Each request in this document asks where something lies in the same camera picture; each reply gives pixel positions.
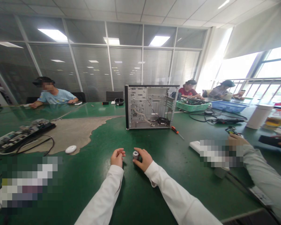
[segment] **white computer mouse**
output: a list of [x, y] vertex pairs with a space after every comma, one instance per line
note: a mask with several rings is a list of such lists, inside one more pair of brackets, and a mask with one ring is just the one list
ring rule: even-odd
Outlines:
[[77, 148], [76, 145], [72, 145], [66, 149], [66, 153], [70, 154], [70, 153], [74, 152], [76, 150], [76, 148]]

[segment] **screwdriver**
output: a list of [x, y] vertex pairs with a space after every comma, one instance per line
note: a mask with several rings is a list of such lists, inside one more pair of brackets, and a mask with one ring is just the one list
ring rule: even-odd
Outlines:
[[173, 130], [176, 134], [179, 134], [179, 131], [177, 131], [174, 126], [172, 126], [172, 130]]

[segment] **ceiling light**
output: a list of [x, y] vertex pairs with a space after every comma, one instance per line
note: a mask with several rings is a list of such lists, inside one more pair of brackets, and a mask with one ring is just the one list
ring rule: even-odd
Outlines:
[[66, 35], [61, 33], [59, 30], [49, 30], [49, 29], [38, 29], [45, 35], [51, 37], [56, 42], [68, 42]]
[[167, 36], [155, 36], [149, 46], [161, 47], [169, 38]]
[[64, 62], [64, 61], [61, 61], [61, 60], [59, 60], [59, 59], [51, 59], [51, 60], [52, 60], [52, 61], [55, 61], [55, 62], [57, 62], [57, 63], [59, 63], [59, 62], [60, 62], [60, 63], [61, 63], [61, 62], [63, 63], [63, 62]]
[[222, 8], [223, 6], [227, 5], [230, 2], [230, 0], [226, 0], [218, 9]]
[[[103, 37], [103, 38], [104, 38], [104, 41], [107, 44], [107, 38], [106, 37]], [[111, 45], [119, 45], [120, 44], [120, 40], [118, 38], [109, 37], [108, 41], [109, 41], [109, 44], [111, 44]]]
[[4, 45], [4, 46], [6, 46], [6, 47], [12, 47], [12, 48], [23, 48], [23, 47], [20, 47], [20, 46], [17, 46], [17, 45], [15, 45], [15, 44], [12, 44], [12, 43], [10, 43], [10, 42], [0, 42], [0, 45]]

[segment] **ceiling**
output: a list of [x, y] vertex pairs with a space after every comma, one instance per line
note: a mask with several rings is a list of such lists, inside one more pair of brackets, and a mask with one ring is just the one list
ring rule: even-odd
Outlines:
[[0, 0], [0, 12], [230, 28], [281, 0]]

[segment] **pixelated blur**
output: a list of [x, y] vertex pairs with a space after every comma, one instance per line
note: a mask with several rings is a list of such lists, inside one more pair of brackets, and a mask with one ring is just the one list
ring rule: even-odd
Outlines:
[[20, 214], [26, 207], [50, 207], [51, 201], [59, 200], [61, 185], [62, 157], [2, 160], [2, 207], [9, 214]]
[[243, 167], [243, 146], [228, 140], [200, 140], [200, 161], [204, 167]]

